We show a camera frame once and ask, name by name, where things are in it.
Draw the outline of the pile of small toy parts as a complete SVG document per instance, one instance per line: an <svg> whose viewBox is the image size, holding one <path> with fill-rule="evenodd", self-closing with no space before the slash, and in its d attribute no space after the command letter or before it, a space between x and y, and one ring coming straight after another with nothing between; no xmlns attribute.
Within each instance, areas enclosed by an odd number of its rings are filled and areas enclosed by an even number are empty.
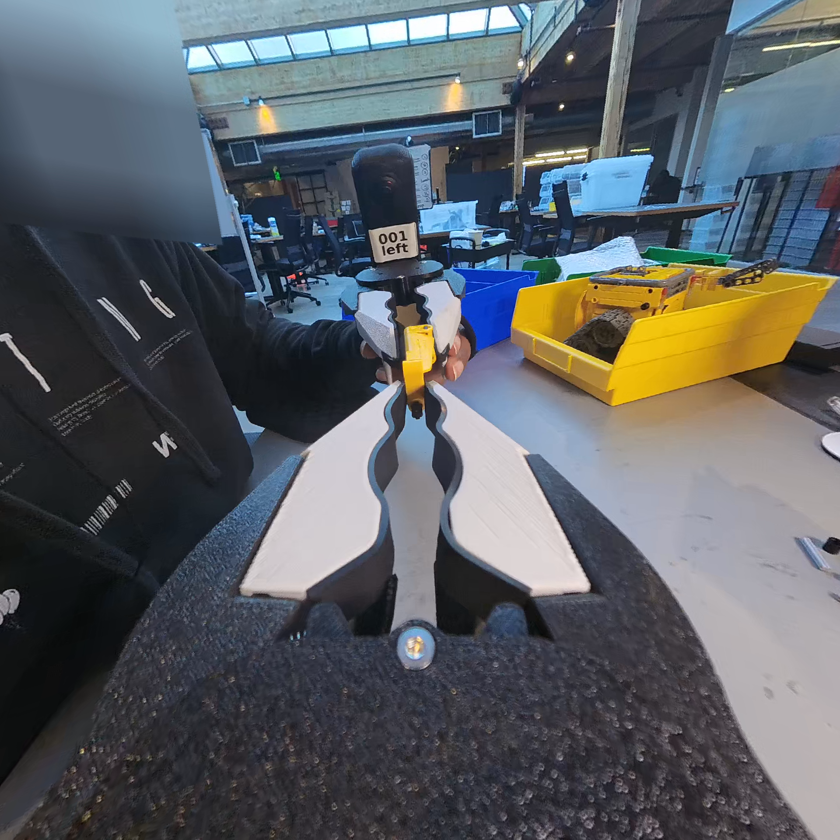
<svg viewBox="0 0 840 840"><path fill-rule="evenodd" d="M796 537L794 541L814 569L819 571L826 579L831 578L838 584L839 572L828 563L827 554L820 545L807 537Z"/></svg>

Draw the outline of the person's left hand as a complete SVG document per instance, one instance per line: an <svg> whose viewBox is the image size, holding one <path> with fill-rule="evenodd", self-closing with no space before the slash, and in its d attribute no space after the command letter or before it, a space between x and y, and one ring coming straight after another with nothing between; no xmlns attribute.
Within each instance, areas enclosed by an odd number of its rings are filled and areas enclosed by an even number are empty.
<svg viewBox="0 0 840 840"><path fill-rule="evenodd" d="M448 356L445 359L444 366L441 369L435 368L424 374L425 382L437 382L439 384L446 384L448 382L456 381L464 372L469 360L472 358L473 350L469 341L468 330L464 325L459 326L458 335L454 340L453 345L448 350ZM375 378L379 382L391 384L396 381L403 381L403 371L400 365L389 365L380 358L374 349L362 341L360 344L360 353L362 358L368 361L375 361L381 363L381 369L375 374Z"/></svg>

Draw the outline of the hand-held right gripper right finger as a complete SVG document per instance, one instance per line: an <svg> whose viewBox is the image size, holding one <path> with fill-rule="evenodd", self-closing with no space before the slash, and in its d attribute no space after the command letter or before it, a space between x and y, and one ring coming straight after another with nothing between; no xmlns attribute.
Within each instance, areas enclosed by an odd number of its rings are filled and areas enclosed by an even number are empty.
<svg viewBox="0 0 840 840"><path fill-rule="evenodd" d="M436 622L472 635L500 605L543 631L537 601L592 585L531 463L510 436L440 384L427 388L433 470L444 490L434 588Z"/></svg>

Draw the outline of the yellow bin with toy vehicle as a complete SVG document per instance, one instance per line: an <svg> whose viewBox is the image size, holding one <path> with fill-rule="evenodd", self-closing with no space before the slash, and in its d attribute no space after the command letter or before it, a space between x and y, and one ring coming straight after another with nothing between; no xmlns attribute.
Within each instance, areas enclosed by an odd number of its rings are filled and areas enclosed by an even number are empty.
<svg viewBox="0 0 840 840"><path fill-rule="evenodd" d="M609 406L782 362L835 276L777 271L751 287L689 291L686 307L636 322L612 363L565 340L587 279L522 288L511 341L524 357Z"/></svg>

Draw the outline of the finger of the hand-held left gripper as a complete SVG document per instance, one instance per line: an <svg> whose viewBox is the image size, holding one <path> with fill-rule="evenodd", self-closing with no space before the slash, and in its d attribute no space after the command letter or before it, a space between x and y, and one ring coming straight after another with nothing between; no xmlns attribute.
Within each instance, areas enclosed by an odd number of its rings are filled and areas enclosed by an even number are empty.
<svg viewBox="0 0 840 840"><path fill-rule="evenodd" d="M446 356L453 345L461 320L460 299L446 280L425 285L426 323L432 326L437 356Z"/></svg>
<svg viewBox="0 0 840 840"><path fill-rule="evenodd" d="M363 290L357 298L354 320L362 340L380 359L401 359L395 321L395 303L389 290Z"/></svg>

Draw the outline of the person's black hoodie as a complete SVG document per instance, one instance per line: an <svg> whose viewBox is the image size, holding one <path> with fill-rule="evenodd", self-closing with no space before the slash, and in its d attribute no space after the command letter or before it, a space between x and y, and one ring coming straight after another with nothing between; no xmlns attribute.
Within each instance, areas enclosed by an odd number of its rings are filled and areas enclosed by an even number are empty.
<svg viewBox="0 0 840 840"><path fill-rule="evenodd" d="M194 245L2 224L2 779L237 503L249 446Z"/></svg>

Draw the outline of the grey desk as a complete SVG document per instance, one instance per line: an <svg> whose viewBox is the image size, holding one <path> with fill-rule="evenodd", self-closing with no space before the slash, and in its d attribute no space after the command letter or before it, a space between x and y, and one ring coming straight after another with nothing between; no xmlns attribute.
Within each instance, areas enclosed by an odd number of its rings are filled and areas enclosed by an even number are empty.
<svg viewBox="0 0 840 840"><path fill-rule="evenodd" d="M753 750L816 838L838 838L838 462L825 430L739 381L609 407L481 351L450 390L544 457L641 550L701 637Z"/></svg>

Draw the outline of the white bubble wrap sheet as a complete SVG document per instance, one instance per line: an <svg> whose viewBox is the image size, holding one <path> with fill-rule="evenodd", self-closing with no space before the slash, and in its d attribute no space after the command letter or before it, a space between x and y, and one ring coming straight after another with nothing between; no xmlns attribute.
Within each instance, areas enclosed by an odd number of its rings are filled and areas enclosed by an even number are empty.
<svg viewBox="0 0 840 840"><path fill-rule="evenodd" d="M557 257L556 261L560 268L559 280L588 277L627 266L646 265L634 239L627 236L613 238L589 250Z"/></svg>

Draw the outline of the wooden pillar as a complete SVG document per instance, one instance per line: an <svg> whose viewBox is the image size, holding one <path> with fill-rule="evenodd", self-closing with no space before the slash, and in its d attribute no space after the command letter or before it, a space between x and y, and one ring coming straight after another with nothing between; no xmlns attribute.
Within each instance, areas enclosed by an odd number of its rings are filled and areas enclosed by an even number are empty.
<svg viewBox="0 0 840 840"><path fill-rule="evenodd" d="M620 155L624 113L642 1L618 1L607 76L600 158Z"/></svg>

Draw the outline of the yellow tracked toy vehicle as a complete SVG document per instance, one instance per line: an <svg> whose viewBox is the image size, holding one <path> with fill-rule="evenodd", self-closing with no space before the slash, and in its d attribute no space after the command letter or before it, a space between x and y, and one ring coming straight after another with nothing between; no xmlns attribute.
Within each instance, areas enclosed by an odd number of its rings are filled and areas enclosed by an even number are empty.
<svg viewBox="0 0 840 840"><path fill-rule="evenodd" d="M575 331L564 340L574 350L613 363L634 323L682 311L688 293L760 283L776 271L776 259L739 269L721 266L625 266L589 278L574 316Z"/></svg>

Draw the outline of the long wooden table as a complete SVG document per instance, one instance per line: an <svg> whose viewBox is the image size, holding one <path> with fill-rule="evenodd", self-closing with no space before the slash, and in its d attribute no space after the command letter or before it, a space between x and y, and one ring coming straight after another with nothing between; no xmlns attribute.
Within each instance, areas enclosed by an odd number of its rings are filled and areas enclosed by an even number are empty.
<svg viewBox="0 0 840 840"><path fill-rule="evenodd" d="M653 220L665 226L668 236L665 246L678 249L683 223L713 213L730 214L739 206L738 200L698 203L666 203L599 209L588 213L574 211L575 228L590 227L588 247L593 247L595 232L603 228L610 238L635 229L640 221Z"/></svg>

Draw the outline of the white plastic crate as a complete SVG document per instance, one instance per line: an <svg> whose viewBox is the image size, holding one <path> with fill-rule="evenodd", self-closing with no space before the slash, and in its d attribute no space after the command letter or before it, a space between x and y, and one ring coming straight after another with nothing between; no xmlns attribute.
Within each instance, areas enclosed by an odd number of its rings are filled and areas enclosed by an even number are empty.
<svg viewBox="0 0 840 840"><path fill-rule="evenodd" d="M632 154L584 164L576 213L593 214L639 206L653 162L651 154Z"/></svg>

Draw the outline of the green storage bin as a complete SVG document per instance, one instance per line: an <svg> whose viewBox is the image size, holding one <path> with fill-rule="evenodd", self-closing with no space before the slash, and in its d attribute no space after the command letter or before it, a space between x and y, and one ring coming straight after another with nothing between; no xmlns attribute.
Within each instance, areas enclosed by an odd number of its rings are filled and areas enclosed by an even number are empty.
<svg viewBox="0 0 840 840"><path fill-rule="evenodd" d="M704 251L693 251L681 248L665 248L659 246L649 246L643 251L640 256L646 261L645 266L669 266L671 264L688 264L694 266L711 266L722 267L726 266L731 255L722 253L710 253ZM548 284L559 281L560 268L555 258L543 259L526 259L522 265L522 270L536 272L537 285Z"/></svg>

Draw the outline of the black office chair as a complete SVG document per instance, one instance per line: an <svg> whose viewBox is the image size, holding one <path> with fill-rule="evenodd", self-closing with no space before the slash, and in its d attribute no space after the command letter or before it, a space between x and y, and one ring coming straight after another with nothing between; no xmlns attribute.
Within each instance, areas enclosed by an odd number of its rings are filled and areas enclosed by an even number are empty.
<svg viewBox="0 0 840 840"><path fill-rule="evenodd" d="M578 228L585 227L587 219L574 215L567 181L560 181L553 185L553 200L557 219L553 256L567 256L573 250Z"/></svg>
<svg viewBox="0 0 840 840"><path fill-rule="evenodd" d="M308 268L311 261L304 248L300 214L285 213L278 229L280 234L272 247L275 251L276 272L284 289L282 301L287 312L293 312L292 304L297 298L312 301L316 307L320 307L321 301L309 292Z"/></svg>

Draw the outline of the yellow toy actuator assembly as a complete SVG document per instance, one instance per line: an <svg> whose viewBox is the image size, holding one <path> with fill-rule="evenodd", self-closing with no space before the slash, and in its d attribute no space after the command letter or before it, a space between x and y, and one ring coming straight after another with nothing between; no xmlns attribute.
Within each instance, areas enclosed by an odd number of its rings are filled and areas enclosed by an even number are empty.
<svg viewBox="0 0 840 840"><path fill-rule="evenodd" d="M415 419L424 415L426 374L437 360L434 328L430 324L417 324L403 331L402 376L406 404Z"/></svg>

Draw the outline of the person's left forearm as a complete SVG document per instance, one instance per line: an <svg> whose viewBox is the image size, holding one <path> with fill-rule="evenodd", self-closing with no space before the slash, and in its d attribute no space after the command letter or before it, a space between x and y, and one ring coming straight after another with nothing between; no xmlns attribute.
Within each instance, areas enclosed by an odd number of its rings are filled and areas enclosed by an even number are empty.
<svg viewBox="0 0 840 840"><path fill-rule="evenodd" d="M213 314L206 342L232 403L256 425L313 443L375 394L382 364L352 322L290 322L241 294Z"/></svg>

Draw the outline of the skylight window strip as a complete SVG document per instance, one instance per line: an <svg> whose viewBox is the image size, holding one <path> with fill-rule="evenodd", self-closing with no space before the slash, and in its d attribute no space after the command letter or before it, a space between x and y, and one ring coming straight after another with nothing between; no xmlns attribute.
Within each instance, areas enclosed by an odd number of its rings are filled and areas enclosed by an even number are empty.
<svg viewBox="0 0 840 840"><path fill-rule="evenodd" d="M182 49L189 74L286 64L408 46L519 35L535 11L525 3L496 5L371 24L218 40Z"/></svg>

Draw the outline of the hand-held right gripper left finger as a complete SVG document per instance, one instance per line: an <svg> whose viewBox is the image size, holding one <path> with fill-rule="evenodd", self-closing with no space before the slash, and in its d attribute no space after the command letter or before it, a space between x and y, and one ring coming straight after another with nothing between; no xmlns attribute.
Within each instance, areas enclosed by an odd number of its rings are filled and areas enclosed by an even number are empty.
<svg viewBox="0 0 840 840"><path fill-rule="evenodd" d="M360 636L392 630L394 541L385 490L399 462L402 383L388 385L310 445L254 545L238 604L288 610L305 628L317 604L334 604Z"/></svg>

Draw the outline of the blue storage bin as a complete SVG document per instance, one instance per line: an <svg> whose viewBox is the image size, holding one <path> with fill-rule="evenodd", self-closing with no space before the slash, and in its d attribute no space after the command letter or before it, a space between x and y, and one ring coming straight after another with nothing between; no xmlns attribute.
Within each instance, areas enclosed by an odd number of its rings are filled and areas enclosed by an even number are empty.
<svg viewBox="0 0 840 840"><path fill-rule="evenodd" d="M503 341L510 336L511 320L520 289L534 284L536 272L495 269L451 269L465 279L465 295L460 302L460 324L468 330L473 352ZM425 286L417 289L424 298ZM397 338L403 361L403 331L406 327L427 324L427 317L418 317L415 309L398 312L395 304Z"/></svg>

